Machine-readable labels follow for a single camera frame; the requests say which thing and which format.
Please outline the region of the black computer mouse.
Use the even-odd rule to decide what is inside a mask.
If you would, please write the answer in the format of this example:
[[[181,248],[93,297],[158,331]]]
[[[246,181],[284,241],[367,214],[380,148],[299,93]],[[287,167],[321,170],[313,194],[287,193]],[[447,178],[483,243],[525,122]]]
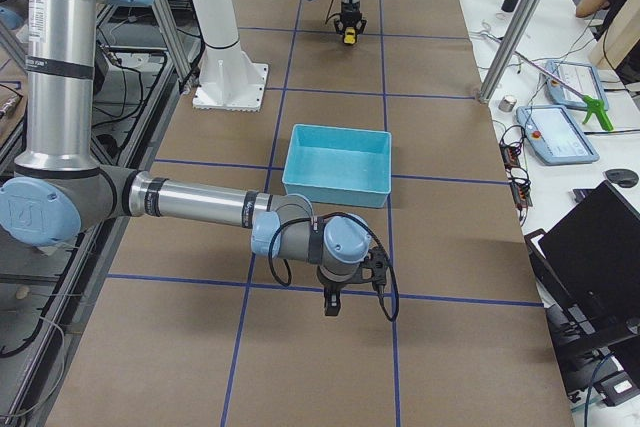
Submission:
[[[609,182],[621,188],[633,188],[639,183],[639,175],[631,169],[608,169],[604,172],[604,176]]]

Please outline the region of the black laptop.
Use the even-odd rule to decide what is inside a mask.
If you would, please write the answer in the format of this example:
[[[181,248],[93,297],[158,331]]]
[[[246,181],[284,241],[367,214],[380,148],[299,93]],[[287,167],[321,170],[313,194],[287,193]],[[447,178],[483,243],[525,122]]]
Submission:
[[[589,319],[639,316],[639,212],[613,184],[600,183],[539,246]]]

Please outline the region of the yellow beetle toy car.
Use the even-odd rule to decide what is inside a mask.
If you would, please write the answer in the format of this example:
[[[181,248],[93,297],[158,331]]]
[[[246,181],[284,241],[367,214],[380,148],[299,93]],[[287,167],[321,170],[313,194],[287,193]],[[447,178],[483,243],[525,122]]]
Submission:
[[[357,43],[358,34],[353,28],[347,28],[342,34],[342,42],[345,45],[353,46]]]

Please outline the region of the far teach pendant tablet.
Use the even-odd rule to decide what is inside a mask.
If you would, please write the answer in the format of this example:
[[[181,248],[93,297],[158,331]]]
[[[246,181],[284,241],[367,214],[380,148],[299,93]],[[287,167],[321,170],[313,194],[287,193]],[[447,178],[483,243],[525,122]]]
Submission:
[[[567,62],[560,59],[549,59],[545,63],[545,69],[562,81],[591,98],[599,98],[604,102],[604,110],[609,110],[609,104],[598,70],[589,63]],[[547,80],[549,97],[555,104],[563,105],[569,109],[586,111],[587,105],[575,93],[566,89],[553,79]]]

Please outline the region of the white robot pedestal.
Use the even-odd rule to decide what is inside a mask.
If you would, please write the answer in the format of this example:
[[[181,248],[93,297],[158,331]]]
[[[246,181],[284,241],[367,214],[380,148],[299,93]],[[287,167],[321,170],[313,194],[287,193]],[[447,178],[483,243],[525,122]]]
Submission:
[[[258,111],[269,67],[252,62],[244,52],[232,0],[192,0],[192,3],[205,44],[193,107]]]

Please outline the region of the green handled reacher grabber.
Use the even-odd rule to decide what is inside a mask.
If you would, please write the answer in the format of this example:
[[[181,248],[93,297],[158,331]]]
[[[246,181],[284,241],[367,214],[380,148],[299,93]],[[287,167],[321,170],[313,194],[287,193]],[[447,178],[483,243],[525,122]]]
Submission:
[[[470,31],[469,34],[471,36],[476,36],[476,37],[481,37],[481,38],[486,38],[486,39],[490,39],[493,42],[501,45],[503,42],[500,38],[494,36],[492,33],[490,33],[488,30],[482,30],[482,31]],[[535,68],[538,72],[539,75],[544,78],[543,81],[541,81],[542,83],[540,84],[538,90],[540,90],[543,86],[547,85],[547,87],[549,87],[551,89],[551,91],[553,91],[553,89],[555,88],[556,90],[559,89],[560,93],[562,94],[562,91],[567,91],[570,92],[573,96],[575,96],[578,99],[578,104],[584,104],[585,106],[585,112],[586,112],[586,117],[583,121],[583,124],[586,124],[589,119],[591,118],[592,115],[595,115],[598,119],[598,122],[601,126],[601,128],[604,130],[605,134],[606,133],[612,133],[614,131],[614,127],[611,123],[611,120],[609,119],[608,115],[607,115],[607,100],[602,98],[601,93],[599,93],[600,91],[597,90],[597,88],[600,84],[598,84],[598,82],[596,82],[597,79],[594,80],[594,85],[596,87],[596,93],[594,95],[588,95],[583,93],[581,90],[573,87],[572,85],[570,85],[569,83],[567,83],[566,81],[564,81],[561,77],[559,77],[558,75],[556,75],[556,68],[559,68],[563,65],[565,65],[563,62],[561,62],[559,59],[546,59],[549,61],[554,61],[552,62],[552,67],[554,67],[553,70],[551,68],[547,69],[546,67],[542,67],[541,65],[539,65],[538,63],[534,62],[533,60],[529,59],[528,57],[524,56],[523,54],[521,54],[520,52],[518,52],[517,50],[514,50],[511,54],[508,55],[508,57],[512,57],[512,56],[516,56],[519,59],[519,63],[525,63],[533,68]],[[536,90],[536,93],[532,94],[532,97],[530,99],[530,102],[528,104],[525,105],[525,109],[528,109],[528,113],[530,114],[532,109],[533,109],[533,104],[531,103],[535,97],[537,96],[537,92],[538,90]]]

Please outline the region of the light blue plastic bin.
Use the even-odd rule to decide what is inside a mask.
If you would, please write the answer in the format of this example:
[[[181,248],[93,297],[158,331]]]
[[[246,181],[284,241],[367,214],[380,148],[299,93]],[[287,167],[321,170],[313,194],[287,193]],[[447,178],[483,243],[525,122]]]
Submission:
[[[296,124],[282,182],[312,202],[382,208],[391,193],[392,135]]]

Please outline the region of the aluminium frame post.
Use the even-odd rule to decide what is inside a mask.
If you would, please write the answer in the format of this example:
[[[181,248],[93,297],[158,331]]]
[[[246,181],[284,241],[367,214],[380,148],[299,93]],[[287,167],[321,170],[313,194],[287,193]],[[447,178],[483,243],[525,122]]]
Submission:
[[[540,0],[520,0],[478,92],[480,103],[487,104],[493,96],[539,2]]]

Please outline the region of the small metal cylinder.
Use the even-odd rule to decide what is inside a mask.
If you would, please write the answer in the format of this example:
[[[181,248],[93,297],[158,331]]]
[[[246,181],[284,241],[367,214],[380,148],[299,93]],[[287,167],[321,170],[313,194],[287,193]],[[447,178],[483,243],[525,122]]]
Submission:
[[[498,104],[498,109],[502,112],[512,112],[517,104],[517,98],[513,95],[504,95]]]

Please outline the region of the teach pendant tablet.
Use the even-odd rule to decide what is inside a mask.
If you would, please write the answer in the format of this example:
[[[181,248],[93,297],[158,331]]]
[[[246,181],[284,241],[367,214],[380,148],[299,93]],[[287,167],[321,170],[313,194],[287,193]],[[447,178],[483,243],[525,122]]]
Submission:
[[[549,59],[545,63],[545,69],[562,81],[591,98],[599,98],[604,102],[604,110],[609,110],[609,104],[598,70],[589,63],[567,62],[560,59]],[[553,79],[547,80],[549,97],[555,104],[563,105],[569,109],[586,111],[587,105],[575,93],[566,89]]]
[[[520,106],[516,108],[515,116],[534,153],[543,164],[591,164],[600,159],[564,106]]]

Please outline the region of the near teach pendant tablet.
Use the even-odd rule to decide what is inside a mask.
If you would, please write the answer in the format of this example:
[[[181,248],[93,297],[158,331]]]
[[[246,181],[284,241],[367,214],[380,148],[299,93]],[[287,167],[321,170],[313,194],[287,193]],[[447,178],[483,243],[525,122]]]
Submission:
[[[600,159],[564,106],[520,106],[516,108],[515,116],[534,153],[543,164],[591,164]]]

